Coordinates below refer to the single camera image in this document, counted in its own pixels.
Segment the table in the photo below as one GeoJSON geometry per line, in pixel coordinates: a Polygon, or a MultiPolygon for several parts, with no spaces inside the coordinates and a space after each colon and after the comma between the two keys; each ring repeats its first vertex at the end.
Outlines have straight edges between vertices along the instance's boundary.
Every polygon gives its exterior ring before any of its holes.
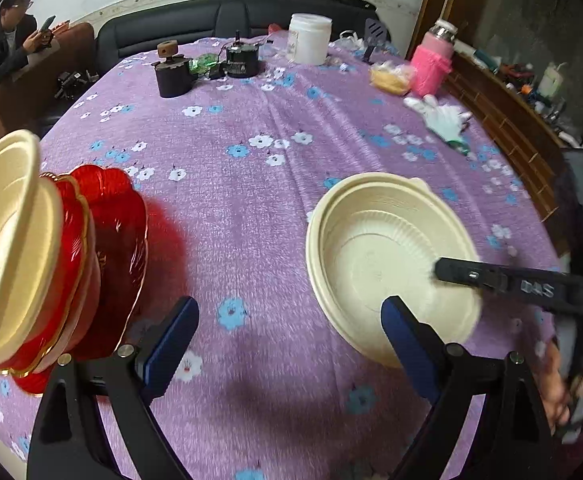
{"type": "MultiPolygon", "coordinates": [[[[199,56],[223,43],[180,51],[199,56]]],[[[152,404],[195,479],[384,478],[427,414],[404,373],[350,348],[313,295],[307,221],[338,180],[418,176],[459,215],[483,261],[557,265],[529,196],[478,123],[465,132],[475,154],[466,158],[400,97],[372,88],[366,65],[331,54],[344,64],[296,66],[276,54],[257,78],[201,80],[173,99],[158,96],[156,54],[134,56],[42,141],[43,170],[123,168],[145,198],[150,256],[127,339],[183,294],[200,305],[190,349],[152,404]]],[[[533,359],[550,336],[539,309],[490,300],[466,347],[501,358],[522,345],[533,359]]],[[[0,438],[22,459],[37,405],[0,379],[0,438]]],[[[476,399],[447,478],[462,467],[479,408],[476,399]]],[[[136,478],[107,403],[101,411],[122,473],[136,478]]]]}

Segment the man wearing glasses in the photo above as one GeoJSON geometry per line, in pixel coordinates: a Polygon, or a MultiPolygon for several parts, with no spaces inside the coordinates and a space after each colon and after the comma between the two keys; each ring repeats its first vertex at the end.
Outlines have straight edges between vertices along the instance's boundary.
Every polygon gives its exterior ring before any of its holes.
{"type": "Polygon", "coordinates": [[[49,43],[50,32],[37,31],[36,18],[26,14],[31,0],[0,3],[0,82],[27,65],[27,56],[49,43]]]}

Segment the brown chair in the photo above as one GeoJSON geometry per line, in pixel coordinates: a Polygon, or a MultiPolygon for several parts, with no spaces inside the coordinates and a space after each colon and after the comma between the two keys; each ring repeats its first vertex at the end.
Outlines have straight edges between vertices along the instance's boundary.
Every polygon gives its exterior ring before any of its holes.
{"type": "Polygon", "coordinates": [[[61,72],[95,73],[94,27],[78,23],[56,36],[60,49],[26,70],[18,79],[0,83],[0,138],[35,121],[54,104],[61,72]]]}

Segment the blue gripper pad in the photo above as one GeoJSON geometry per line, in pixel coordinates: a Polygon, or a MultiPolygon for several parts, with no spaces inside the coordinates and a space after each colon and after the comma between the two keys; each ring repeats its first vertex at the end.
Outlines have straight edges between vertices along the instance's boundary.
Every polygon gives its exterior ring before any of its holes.
{"type": "Polygon", "coordinates": [[[383,301],[380,322],[414,389],[433,406],[441,394],[443,342],[433,328],[418,323],[399,296],[383,301]]]}
{"type": "Polygon", "coordinates": [[[136,371],[145,383],[145,399],[164,395],[198,328],[199,319],[196,300],[188,296],[180,298],[167,318],[152,329],[156,332],[149,331],[140,342],[136,371]]]}

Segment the pink thermos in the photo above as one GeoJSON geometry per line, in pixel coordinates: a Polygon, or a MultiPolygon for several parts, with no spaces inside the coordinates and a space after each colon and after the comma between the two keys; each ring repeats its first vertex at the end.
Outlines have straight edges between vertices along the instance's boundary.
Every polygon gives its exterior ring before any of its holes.
{"type": "Polygon", "coordinates": [[[415,68],[412,91],[423,97],[435,94],[451,72],[453,41],[458,29],[451,23],[438,20],[425,33],[423,42],[416,47],[411,65],[415,68]]]}

